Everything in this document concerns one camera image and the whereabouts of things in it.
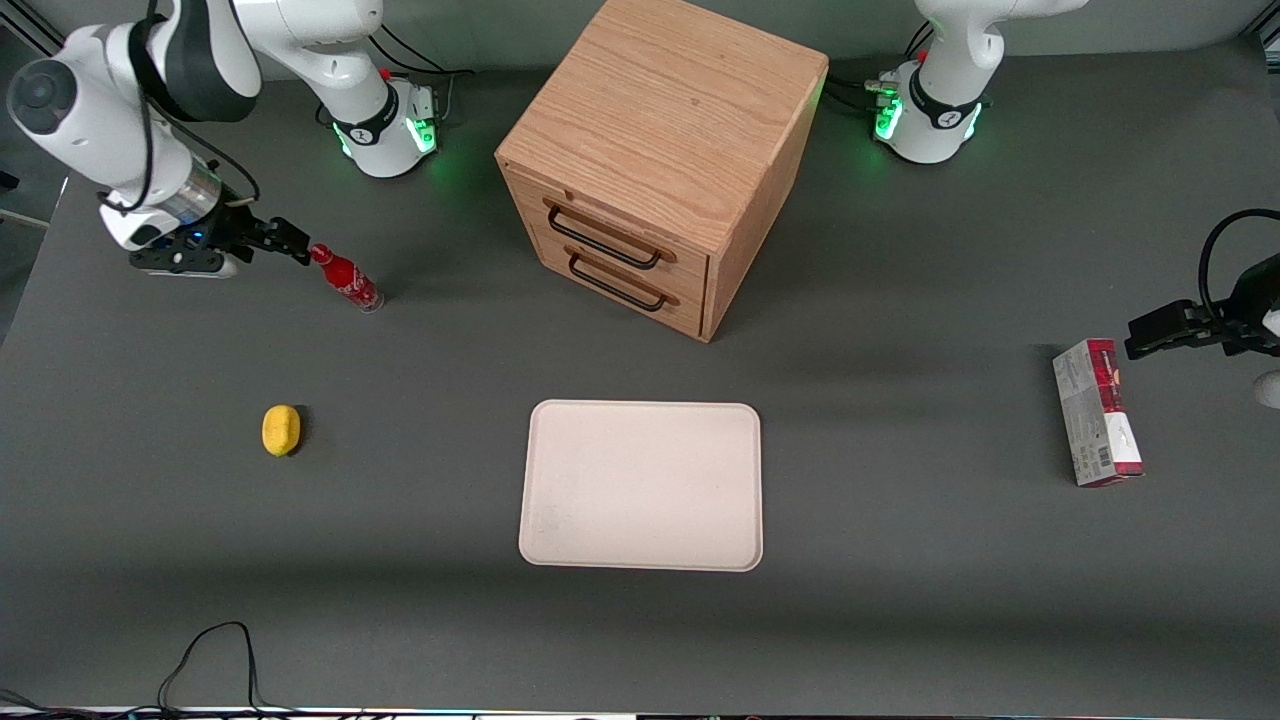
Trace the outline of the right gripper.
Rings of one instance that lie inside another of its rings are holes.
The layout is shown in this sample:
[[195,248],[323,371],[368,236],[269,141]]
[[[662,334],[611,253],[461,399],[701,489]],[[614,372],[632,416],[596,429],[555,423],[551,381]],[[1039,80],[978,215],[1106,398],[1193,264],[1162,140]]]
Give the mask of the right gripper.
[[311,264],[308,234],[282,217],[260,222],[247,208],[120,211],[102,205],[100,217],[129,259],[251,259],[261,251]]

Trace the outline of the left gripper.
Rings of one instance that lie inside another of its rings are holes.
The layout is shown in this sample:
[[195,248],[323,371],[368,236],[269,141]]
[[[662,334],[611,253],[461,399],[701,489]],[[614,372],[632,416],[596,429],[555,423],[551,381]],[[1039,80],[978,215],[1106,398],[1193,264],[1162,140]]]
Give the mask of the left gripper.
[[[1210,260],[1203,255],[1198,263],[1198,291],[1226,357],[1245,352],[1277,357],[1277,254],[1247,268],[1231,293],[1217,301],[1211,299]],[[1165,350],[1201,347],[1206,340],[1204,311],[1190,300],[1157,307],[1129,320],[1126,328],[1125,352],[1132,361]]]

